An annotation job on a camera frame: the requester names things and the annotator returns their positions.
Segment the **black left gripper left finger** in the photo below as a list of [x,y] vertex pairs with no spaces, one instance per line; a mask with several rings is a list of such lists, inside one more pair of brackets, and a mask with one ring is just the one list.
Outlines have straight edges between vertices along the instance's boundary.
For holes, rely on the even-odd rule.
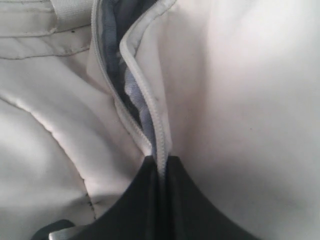
[[34,240],[156,240],[158,175],[152,156],[147,156],[132,183],[93,223],[76,226],[63,219],[33,236]]

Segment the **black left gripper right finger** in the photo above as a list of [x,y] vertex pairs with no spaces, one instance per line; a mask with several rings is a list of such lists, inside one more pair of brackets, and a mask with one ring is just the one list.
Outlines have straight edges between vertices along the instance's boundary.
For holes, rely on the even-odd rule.
[[205,197],[177,156],[167,159],[165,183],[170,240],[257,239]]

